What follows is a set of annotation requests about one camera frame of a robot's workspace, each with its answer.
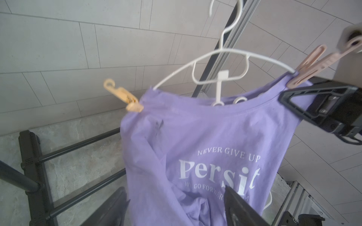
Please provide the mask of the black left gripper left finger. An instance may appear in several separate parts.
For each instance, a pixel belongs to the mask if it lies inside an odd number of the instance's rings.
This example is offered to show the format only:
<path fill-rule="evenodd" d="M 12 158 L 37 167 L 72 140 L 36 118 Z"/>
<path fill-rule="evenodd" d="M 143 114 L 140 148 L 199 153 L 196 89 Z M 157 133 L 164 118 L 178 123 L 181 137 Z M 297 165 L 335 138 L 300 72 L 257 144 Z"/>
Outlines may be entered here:
<path fill-rule="evenodd" d="M 129 202 L 126 189 L 120 187 L 81 226 L 124 226 Z"/>

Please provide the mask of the white plastic hanger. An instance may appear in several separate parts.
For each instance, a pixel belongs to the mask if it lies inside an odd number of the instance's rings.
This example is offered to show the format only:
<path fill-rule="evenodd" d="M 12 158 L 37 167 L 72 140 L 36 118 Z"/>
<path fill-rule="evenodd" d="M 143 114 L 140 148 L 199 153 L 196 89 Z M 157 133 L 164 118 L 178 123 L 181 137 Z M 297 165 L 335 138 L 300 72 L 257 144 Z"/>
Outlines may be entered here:
<path fill-rule="evenodd" d="M 239 37 L 243 33 L 245 27 L 247 26 L 250 18 L 255 12 L 260 1 L 237 1 L 236 6 L 232 12 L 232 15 L 227 22 L 227 25 L 221 32 L 219 41 L 215 50 L 208 52 L 196 59 L 193 59 L 191 62 L 186 63 L 184 66 L 180 67 L 176 71 L 172 72 L 166 78 L 161 80 L 157 85 L 153 87 L 153 90 L 157 90 L 161 85 L 165 82 L 173 78 L 176 74 L 180 73 L 184 69 L 191 67 L 191 78 L 193 82 L 197 85 L 193 97 L 197 97 L 200 93 L 201 89 L 205 85 L 215 84 L 216 85 L 216 97 L 212 106 L 224 105 L 224 102 L 221 101 L 221 91 L 222 91 L 222 83 L 223 82 L 231 82 L 240 80 L 243 78 L 248 70 L 250 65 L 250 58 L 256 58 L 263 60 L 265 62 L 269 62 L 275 65 L 278 65 L 281 68 L 284 68 L 291 74 L 295 73 L 295 69 L 288 66 L 287 64 L 273 59 L 271 57 L 263 56 L 257 53 L 253 53 L 246 50 L 239 50 L 234 48 Z M 222 70 L 223 65 L 228 59 L 230 54 L 241 55 L 245 60 L 245 69 L 239 76 L 229 76 L 228 70 Z M 209 58 L 209 61 L 204 69 L 203 74 L 199 80 L 195 77 L 196 64 L 203 60 Z"/>

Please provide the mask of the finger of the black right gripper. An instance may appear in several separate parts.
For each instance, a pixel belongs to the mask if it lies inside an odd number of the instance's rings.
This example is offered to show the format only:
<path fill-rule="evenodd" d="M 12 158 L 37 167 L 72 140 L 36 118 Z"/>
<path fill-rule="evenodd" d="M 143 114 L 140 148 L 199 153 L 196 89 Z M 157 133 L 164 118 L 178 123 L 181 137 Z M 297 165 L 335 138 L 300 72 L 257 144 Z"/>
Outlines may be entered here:
<path fill-rule="evenodd" d="M 334 134 L 344 143 L 361 145 L 362 89 L 346 84 L 315 84 L 289 89 L 279 102 L 297 117 Z"/>

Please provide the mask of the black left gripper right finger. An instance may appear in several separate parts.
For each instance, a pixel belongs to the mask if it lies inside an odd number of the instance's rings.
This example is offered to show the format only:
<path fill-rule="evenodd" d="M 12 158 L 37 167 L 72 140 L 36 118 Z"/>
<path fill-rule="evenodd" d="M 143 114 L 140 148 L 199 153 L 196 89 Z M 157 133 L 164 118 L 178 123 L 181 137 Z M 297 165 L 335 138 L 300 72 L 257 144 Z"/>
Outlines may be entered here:
<path fill-rule="evenodd" d="M 228 226 L 269 226 L 230 186 L 225 187 L 224 207 Z"/>

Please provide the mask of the pink clothespin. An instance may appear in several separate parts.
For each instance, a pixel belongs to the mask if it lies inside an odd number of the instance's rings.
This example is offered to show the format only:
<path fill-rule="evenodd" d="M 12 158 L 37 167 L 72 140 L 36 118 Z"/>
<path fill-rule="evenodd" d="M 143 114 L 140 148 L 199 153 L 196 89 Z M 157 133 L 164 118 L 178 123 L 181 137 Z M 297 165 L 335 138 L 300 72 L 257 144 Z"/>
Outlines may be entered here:
<path fill-rule="evenodd" d="M 349 40 L 344 46 L 341 52 L 331 53 L 324 58 L 320 59 L 320 56 L 326 51 L 326 45 L 319 45 L 316 47 L 311 54 L 304 59 L 304 61 L 297 67 L 298 75 L 291 79 L 286 87 L 294 89 L 312 77 L 316 76 L 321 71 L 325 70 L 330 65 L 339 61 L 341 58 L 356 52 L 362 46 L 362 36 L 356 36 Z"/>

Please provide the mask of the purple t-shirt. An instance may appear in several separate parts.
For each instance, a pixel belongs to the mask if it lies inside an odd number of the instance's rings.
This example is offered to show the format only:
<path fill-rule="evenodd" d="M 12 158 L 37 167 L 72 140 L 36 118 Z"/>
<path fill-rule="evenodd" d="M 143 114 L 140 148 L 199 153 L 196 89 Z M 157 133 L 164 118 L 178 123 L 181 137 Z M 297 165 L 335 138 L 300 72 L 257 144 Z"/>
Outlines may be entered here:
<path fill-rule="evenodd" d="M 262 214 L 301 120 L 279 101 L 293 75 L 235 97 L 149 89 L 120 134 L 134 226 L 225 226 L 225 188 Z"/>

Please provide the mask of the beige clothespin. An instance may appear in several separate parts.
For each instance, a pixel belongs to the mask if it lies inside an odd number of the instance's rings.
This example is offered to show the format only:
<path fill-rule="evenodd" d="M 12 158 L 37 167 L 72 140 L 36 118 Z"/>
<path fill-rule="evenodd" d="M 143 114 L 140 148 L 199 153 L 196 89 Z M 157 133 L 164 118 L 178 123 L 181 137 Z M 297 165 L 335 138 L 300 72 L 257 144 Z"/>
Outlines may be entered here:
<path fill-rule="evenodd" d="M 106 79 L 103 86 L 108 92 L 127 104 L 126 110 L 128 112 L 140 113 L 143 111 L 144 106 L 139 103 L 137 97 L 123 87 L 116 88 L 114 80 Z"/>

